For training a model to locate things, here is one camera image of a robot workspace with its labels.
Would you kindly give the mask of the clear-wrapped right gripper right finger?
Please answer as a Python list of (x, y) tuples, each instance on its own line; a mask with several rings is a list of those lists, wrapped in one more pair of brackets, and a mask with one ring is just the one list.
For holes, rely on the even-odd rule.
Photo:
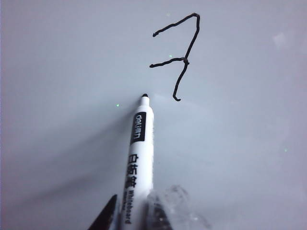
[(210, 230), (208, 220), (195, 212), (187, 191), (172, 185), (164, 191), (152, 190), (147, 196), (147, 230)]

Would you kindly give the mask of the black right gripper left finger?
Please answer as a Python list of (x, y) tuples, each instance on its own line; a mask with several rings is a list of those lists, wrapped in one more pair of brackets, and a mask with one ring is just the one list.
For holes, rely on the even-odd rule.
[(118, 195), (113, 195), (88, 230), (114, 230), (116, 228)]

